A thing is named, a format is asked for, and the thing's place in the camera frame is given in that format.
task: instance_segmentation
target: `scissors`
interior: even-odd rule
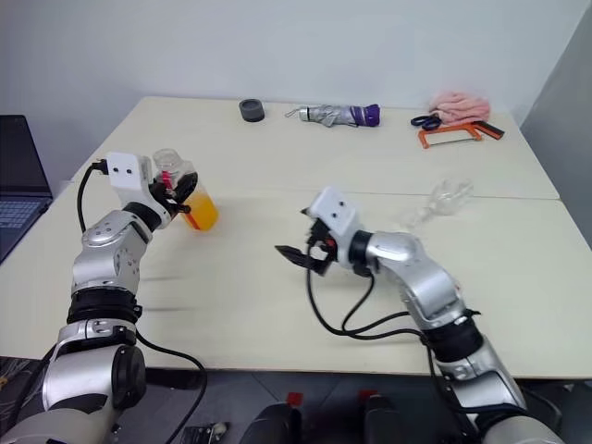
[[[437,130],[442,124],[442,119],[437,114],[429,116],[419,116],[411,119],[414,127],[422,127],[426,131]]]

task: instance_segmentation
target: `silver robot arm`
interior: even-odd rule
[[[135,347],[140,261],[152,232],[164,228],[195,188],[196,177],[174,192],[153,181],[151,161],[111,153],[106,163],[123,210],[82,235],[73,267],[68,324],[60,329],[43,380],[45,412],[18,423],[0,444],[101,444],[121,413],[143,396],[145,367]]]
[[[331,261],[354,271],[371,268],[401,289],[402,301],[447,380],[452,395],[447,404],[467,433],[485,436],[487,444],[562,443],[527,416],[523,395],[477,329],[475,312],[467,309],[455,280],[426,255],[415,236],[364,231],[355,207],[330,187],[303,211],[315,221],[309,245],[327,252],[324,261],[314,259],[314,271],[323,275]],[[293,263],[308,264],[300,251],[278,249]]]

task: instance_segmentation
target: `laptop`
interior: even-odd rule
[[[52,202],[24,116],[0,116],[0,264]]]

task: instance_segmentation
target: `pink towel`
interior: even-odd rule
[[[461,125],[488,120],[490,108],[487,99],[464,92],[444,92],[432,100],[429,111],[437,114],[445,125]]]

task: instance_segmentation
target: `laptop keyboard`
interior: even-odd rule
[[[39,204],[32,201],[0,201],[0,228],[21,228]]]

